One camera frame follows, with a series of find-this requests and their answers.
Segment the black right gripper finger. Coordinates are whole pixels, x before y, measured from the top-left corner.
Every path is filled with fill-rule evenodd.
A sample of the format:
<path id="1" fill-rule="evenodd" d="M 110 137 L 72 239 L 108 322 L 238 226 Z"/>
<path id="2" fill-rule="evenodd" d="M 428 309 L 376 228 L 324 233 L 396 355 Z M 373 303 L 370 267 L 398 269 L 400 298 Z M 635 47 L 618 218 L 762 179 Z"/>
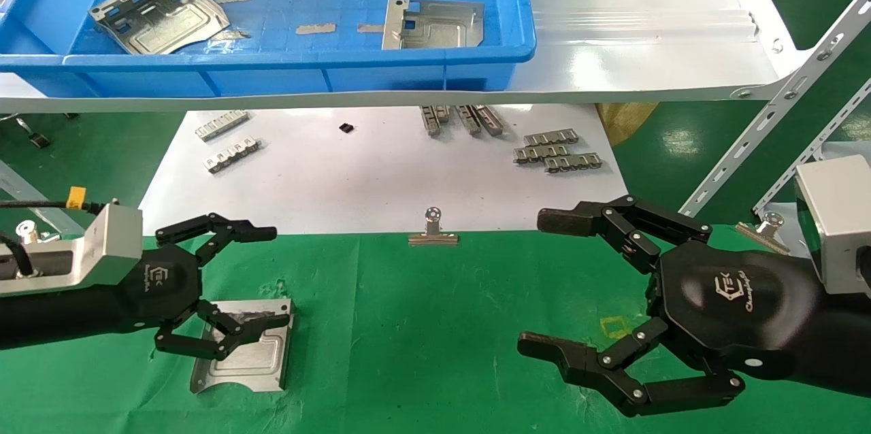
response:
<path id="1" fill-rule="evenodd" d="M 553 363 L 566 384 L 600 393 L 624 416 L 649 416 L 725 406 L 744 391 L 744 382 L 724 368 L 703 366 L 703 376 L 643 382 L 627 372 L 635 361 L 659 346 L 669 331 L 651 318 L 600 352 L 584 342 L 523 332 L 517 350 L 523 356 Z"/>
<path id="2" fill-rule="evenodd" d="M 689 241 L 706 243 L 712 232 L 693 217 L 632 195 L 606 203 L 580 201 L 572 209 L 544 208 L 538 212 L 536 227 L 553 235 L 601 237 L 642 275 L 659 272 L 662 251 L 651 237 L 679 246 Z"/>

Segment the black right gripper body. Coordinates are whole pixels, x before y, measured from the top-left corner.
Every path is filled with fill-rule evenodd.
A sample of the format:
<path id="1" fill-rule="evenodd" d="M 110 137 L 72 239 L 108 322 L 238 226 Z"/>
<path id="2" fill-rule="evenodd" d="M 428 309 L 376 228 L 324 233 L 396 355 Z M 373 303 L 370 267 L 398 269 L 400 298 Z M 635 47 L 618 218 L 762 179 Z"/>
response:
<path id="1" fill-rule="evenodd" d="M 667 323 L 669 350 L 691 368 L 787 380 L 800 374 L 800 341 L 823 293 L 805 258 L 689 241 L 659 259 L 647 311 Z"/>

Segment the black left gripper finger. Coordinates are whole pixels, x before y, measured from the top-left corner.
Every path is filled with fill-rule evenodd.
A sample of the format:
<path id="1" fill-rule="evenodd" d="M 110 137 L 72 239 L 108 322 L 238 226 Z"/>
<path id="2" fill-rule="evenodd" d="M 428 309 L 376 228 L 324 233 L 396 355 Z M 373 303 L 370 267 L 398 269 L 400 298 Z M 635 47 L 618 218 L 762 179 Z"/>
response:
<path id="1" fill-rule="evenodd" d="M 209 213 L 162 227 L 162 229 L 156 230 L 155 237 L 158 246 L 165 247 L 202 235 L 211 235 L 211 238 L 200 246 L 194 254 L 198 266 L 203 267 L 230 243 L 273 241 L 277 234 L 276 227 L 256 227 L 249 220 L 230 220 L 221 215 Z"/>
<path id="2" fill-rule="evenodd" d="M 184 323 L 193 314 L 210 325 L 215 331 L 220 331 L 220 341 L 185 337 L 174 334 L 174 329 Z M 198 300 L 188 307 L 180 317 L 165 320 L 159 326 L 154 338 L 156 350 L 169 354 L 180 354 L 206 360 L 223 361 L 237 347 L 258 342 L 265 331 L 289 325 L 289 314 L 268 314 L 252 320 L 237 320 L 230 314 L 221 311 L 217 305 L 206 300 Z"/>

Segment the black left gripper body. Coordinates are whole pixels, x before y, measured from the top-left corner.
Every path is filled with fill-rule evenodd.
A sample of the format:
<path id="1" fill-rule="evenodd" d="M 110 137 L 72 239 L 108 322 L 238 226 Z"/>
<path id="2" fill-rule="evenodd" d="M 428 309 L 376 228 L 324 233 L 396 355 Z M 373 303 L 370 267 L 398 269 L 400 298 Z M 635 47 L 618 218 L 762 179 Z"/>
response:
<path id="1" fill-rule="evenodd" d="M 176 329 L 194 314 L 203 288 L 194 254 L 177 245 L 150 249 L 136 271 L 136 311 L 146 328 Z"/>

